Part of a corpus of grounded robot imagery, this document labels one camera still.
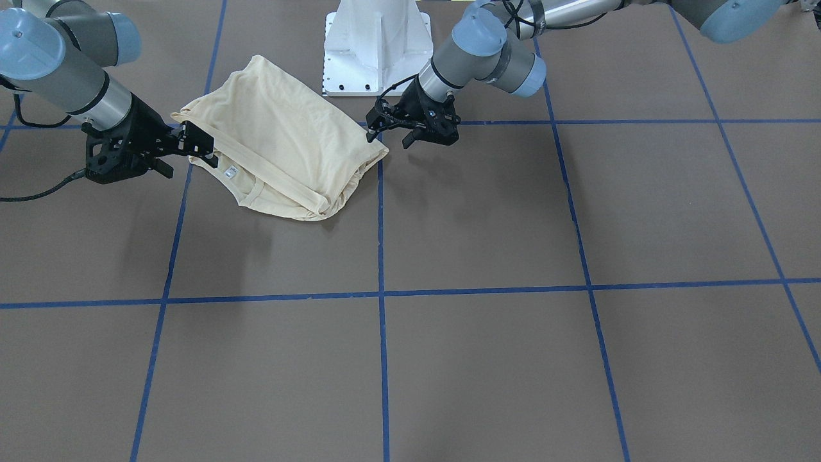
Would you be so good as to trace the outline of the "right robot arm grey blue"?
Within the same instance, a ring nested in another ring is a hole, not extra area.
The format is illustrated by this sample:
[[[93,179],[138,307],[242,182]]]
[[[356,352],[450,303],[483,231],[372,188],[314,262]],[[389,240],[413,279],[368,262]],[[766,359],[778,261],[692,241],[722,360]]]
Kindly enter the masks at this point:
[[[84,1],[12,1],[1,26],[2,86],[36,94],[80,123],[82,178],[111,184],[149,171],[172,178],[167,155],[217,167],[211,135],[192,122],[168,126],[109,74],[109,67],[140,58],[140,33],[126,15]]]

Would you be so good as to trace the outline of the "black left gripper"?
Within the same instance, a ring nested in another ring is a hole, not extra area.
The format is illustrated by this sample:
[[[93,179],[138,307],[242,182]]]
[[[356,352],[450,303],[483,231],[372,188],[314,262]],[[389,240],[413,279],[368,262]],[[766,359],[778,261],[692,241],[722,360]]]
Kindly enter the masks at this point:
[[[460,117],[455,113],[455,96],[446,94],[443,102],[432,99],[425,93],[419,76],[407,77],[408,82],[399,102],[392,105],[382,98],[382,106],[369,109],[366,114],[367,143],[372,143],[379,134],[396,128],[408,129],[402,139],[407,150],[416,141],[451,146],[459,141]]]

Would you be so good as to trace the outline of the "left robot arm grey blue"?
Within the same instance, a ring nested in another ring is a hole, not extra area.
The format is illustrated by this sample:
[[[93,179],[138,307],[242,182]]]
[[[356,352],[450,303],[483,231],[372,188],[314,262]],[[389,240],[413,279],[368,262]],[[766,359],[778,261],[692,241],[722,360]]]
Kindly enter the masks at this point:
[[[377,97],[366,115],[366,140],[402,129],[405,148],[416,142],[451,146],[461,117],[455,97],[472,82],[527,98],[546,80],[546,64],[528,39],[592,26],[610,13],[647,1],[475,1],[418,73],[405,77],[398,102]]]

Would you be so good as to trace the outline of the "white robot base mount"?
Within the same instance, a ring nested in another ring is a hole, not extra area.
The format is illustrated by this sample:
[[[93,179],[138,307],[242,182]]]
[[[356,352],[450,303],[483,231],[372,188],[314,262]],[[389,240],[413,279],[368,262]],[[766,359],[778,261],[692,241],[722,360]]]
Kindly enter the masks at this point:
[[[323,94],[401,96],[433,56],[431,20],[416,1],[341,1],[325,17]]]

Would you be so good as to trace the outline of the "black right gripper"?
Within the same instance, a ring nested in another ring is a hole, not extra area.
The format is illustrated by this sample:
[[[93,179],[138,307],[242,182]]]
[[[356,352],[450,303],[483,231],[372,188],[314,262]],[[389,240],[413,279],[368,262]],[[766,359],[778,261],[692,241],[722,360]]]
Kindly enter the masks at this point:
[[[191,121],[176,128],[140,98],[132,94],[126,117],[107,130],[97,130],[88,121],[86,134],[85,178],[97,184],[111,184],[155,171],[173,178],[174,169],[161,160],[166,155],[192,157],[192,161],[217,169],[214,138]]]

